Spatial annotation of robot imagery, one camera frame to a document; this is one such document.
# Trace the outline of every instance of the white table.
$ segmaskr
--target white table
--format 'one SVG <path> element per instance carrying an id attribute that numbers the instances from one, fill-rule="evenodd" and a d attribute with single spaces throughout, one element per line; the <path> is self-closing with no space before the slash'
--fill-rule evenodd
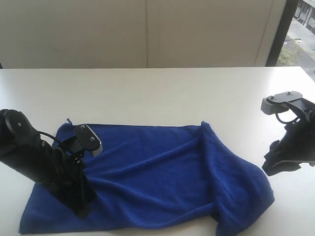
<path id="1" fill-rule="evenodd" d="M 210 69 L 0 70 L 0 108 L 22 111 L 33 126 L 54 134 L 74 123 L 189 125 L 209 122 L 235 154 L 261 166 L 269 145 L 284 134 L 261 100 L 288 90 L 315 102 L 315 83 L 300 67 Z M 240 235 L 295 236 L 315 232 L 315 169 L 269 178 L 276 201 Z M 0 235 L 18 234 L 33 182 L 0 164 Z M 163 230 L 74 233 L 92 236 L 211 236 L 204 217 Z"/>

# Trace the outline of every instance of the blue towel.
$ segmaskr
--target blue towel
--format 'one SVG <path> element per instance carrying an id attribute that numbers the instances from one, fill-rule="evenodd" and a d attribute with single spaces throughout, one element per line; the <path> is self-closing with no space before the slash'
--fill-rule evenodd
<path id="1" fill-rule="evenodd" d="M 71 123 L 57 137 L 74 135 Z M 104 150 L 84 157 L 98 197 L 93 212 L 77 218 L 35 184 L 20 223 L 21 234 L 165 228 L 211 215 L 217 236 L 248 228 L 274 201 L 257 166 L 237 157 L 201 126 L 153 127 L 91 124 Z"/>

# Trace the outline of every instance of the black cable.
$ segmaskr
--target black cable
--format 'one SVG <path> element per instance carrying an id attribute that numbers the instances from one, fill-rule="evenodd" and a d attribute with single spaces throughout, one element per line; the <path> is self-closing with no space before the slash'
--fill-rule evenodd
<path id="1" fill-rule="evenodd" d="M 282 123 L 282 124 L 292 124 L 292 123 L 296 122 L 296 121 L 299 119 L 299 117 L 297 117 L 297 118 L 295 118 L 295 119 L 293 119 L 293 120 L 291 120 L 291 121 L 286 122 L 286 121 L 283 121 L 283 120 L 281 120 L 281 119 L 279 118 L 278 113 L 276 113 L 276 118 L 277 118 L 277 120 L 278 120 L 280 123 Z"/>
<path id="2" fill-rule="evenodd" d="M 42 132 L 42 131 L 39 131 L 39 133 L 42 134 L 42 135 L 45 135 L 45 136 L 47 136 L 47 137 L 49 137 L 49 138 L 51 138 L 51 139 L 54 140 L 54 141 L 56 141 L 57 143 L 59 143 L 59 145 L 60 145 L 63 149 L 65 149 L 66 151 L 70 152 L 71 155 L 74 155 L 74 153 L 73 153 L 71 150 L 69 150 L 69 149 L 62 143 L 61 140 L 57 139 L 56 137 L 52 136 L 51 134 L 48 134 L 48 133 L 45 133 L 45 132 Z"/>

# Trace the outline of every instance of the white wall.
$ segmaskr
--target white wall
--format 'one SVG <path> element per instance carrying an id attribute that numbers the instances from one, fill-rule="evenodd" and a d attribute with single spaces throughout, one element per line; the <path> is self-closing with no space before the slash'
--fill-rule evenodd
<path id="1" fill-rule="evenodd" d="M 264 66 L 286 0 L 0 0 L 4 68 Z"/>

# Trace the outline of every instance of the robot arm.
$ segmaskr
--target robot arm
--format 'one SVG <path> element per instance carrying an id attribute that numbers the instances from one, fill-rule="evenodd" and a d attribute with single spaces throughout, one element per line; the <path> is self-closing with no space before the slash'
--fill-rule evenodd
<path id="1" fill-rule="evenodd" d="M 40 183 L 61 203 L 79 217 L 85 217 L 95 197 L 83 172 L 84 152 L 93 156 L 102 151 L 97 135 L 83 124 L 74 129 L 75 136 L 61 142 L 32 127 L 21 112 L 0 111 L 0 161 L 29 179 Z M 50 146 L 40 134 L 53 138 L 58 146 Z"/>
<path id="2" fill-rule="evenodd" d="M 292 110 L 297 117 L 290 122 L 280 120 L 278 113 Z M 266 97 L 261 110 L 275 114 L 285 124 L 286 134 L 270 145 L 262 168 L 268 176 L 283 171 L 300 169 L 301 163 L 315 165 L 315 104 L 304 99 L 302 94 L 289 91 Z"/>

